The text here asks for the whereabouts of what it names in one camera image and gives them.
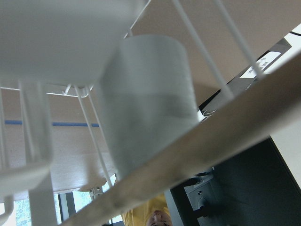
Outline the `grey plastic cup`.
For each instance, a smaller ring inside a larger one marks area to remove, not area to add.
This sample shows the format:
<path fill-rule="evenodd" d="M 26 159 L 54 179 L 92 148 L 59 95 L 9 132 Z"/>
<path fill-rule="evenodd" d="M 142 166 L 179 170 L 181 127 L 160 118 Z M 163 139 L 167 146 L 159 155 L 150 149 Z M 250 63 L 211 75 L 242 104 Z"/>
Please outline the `grey plastic cup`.
<path fill-rule="evenodd" d="M 95 91 L 118 179 L 198 124 L 186 49 L 168 36 L 123 40 Z"/>

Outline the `black monitor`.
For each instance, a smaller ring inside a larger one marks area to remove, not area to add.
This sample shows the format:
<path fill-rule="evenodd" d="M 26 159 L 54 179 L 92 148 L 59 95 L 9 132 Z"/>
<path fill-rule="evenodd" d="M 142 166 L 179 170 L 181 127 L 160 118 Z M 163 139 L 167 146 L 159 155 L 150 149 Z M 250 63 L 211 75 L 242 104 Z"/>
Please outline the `black monitor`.
<path fill-rule="evenodd" d="M 301 189 L 268 138 L 166 191 L 175 226 L 298 226 Z"/>

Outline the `black label printer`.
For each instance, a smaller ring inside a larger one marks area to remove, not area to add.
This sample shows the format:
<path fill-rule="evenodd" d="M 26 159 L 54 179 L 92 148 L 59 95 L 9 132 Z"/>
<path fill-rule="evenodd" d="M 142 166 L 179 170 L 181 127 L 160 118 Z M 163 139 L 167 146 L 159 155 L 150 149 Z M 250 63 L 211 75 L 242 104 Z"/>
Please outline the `black label printer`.
<path fill-rule="evenodd" d="M 270 68 L 283 54 L 285 54 L 292 45 L 288 42 L 286 38 L 282 38 L 269 50 L 267 50 L 263 55 L 261 55 L 256 63 L 263 73 Z M 250 88 L 254 83 L 256 83 L 257 75 L 252 66 L 245 68 L 232 80 L 230 80 L 227 85 L 232 91 L 235 97 L 239 96 L 245 90 Z M 228 102 L 227 97 L 222 91 L 215 92 L 210 98 L 208 98 L 204 103 L 199 106 L 200 112 L 204 117 L 211 116 L 214 112 L 220 109 Z"/>

